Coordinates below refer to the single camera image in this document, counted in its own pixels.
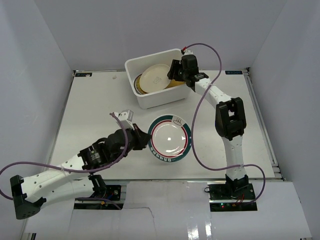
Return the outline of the fan-shaped bamboo woven tray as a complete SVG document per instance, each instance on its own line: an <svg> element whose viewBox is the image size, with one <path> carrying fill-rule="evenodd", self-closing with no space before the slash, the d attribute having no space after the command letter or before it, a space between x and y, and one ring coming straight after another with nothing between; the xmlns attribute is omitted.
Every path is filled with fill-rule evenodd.
<svg viewBox="0 0 320 240"><path fill-rule="evenodd" d="M166 87L166 89L177 87L177 86L181 86L181 85L184 85L184 84L185 84L184 81L176 81L176 80L172 79L170 81L170 83L168 84L168 86Z"/></svg>

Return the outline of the cream white plate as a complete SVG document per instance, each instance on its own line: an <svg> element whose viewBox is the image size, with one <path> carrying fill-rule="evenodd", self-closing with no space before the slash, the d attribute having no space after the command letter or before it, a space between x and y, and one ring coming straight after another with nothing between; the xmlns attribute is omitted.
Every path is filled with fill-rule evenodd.
<svg viewBox="0 0 320 240"><path fill-rule="evenodd" d="M164 90L171 82L167 74L170 67L165 64L156 64L146 69L139 80L140 88L146 93Z"/></svg>

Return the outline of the green red rimmed plate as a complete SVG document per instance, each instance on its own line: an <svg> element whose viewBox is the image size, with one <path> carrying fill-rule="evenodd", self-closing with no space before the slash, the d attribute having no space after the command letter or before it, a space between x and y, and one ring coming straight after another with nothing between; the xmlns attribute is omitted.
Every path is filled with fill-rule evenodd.
<svg viewBox="0 0 320 240"><path fill-rule="evenodd" d="M148 147L158 160L174 163L182 160L192 146L191 128L187 122L174 114L157 117L149 126L151 139Z"/></svg>

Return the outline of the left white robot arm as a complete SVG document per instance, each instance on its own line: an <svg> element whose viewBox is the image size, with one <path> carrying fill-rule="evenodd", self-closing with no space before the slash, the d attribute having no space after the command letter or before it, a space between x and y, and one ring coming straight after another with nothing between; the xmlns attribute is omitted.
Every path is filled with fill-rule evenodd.
<svg viewBox="0 0 320 240"><path fill-rule="evenodd" d="M24 220L51 204L72 198L99 200L105 196L106 185L97 173L125 158L130 151L147 147L151 135L136 124L118 129L102 137L78 154L33 176L10 178L15 217Z"/></svg>

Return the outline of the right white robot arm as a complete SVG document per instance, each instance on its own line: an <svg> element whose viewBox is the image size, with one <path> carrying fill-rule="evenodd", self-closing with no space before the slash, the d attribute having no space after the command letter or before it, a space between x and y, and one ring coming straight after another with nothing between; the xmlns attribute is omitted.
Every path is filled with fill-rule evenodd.
<svg viewBox="0 0 320 240"><path fill-rule="evenodd" d="M247 127L243 100L231 97L214 85L207 74L199 71L195 55L189 54L174 59L167 73L170 80L184 82L215 109L215 129L221 137L225 156L225 185L222 192L236 200L244 198L249 187L249 178L243 160L243 135Z"/></svg>

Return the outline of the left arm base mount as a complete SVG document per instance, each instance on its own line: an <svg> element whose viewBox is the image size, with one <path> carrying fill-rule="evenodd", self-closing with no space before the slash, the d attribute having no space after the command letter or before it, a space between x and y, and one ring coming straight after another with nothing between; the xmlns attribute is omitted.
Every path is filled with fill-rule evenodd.
<svg viewBox="0 0 320 240"><path fill-rule="evenodd" d="M77 197L76 201L100 202L102 206L111 205L115 210L121 210L122 208L116 203L121 199L121 185L107 185L100 175L90 175L88 178L92 184L93 193L89 197Z"/></svg>

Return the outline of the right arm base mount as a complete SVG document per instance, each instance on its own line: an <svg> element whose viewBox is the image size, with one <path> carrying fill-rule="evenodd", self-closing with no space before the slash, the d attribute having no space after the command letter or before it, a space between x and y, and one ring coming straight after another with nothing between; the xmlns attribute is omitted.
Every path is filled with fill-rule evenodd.
<svg viewBox="0 0 320 240"><path fill-rule="evenodd" d="M209 184L204 192L209 196L209 207L211 213L226 212L256 212L257 203L252 202L255 198L253 185L234 192L227 192L225 184Z"/></svg>

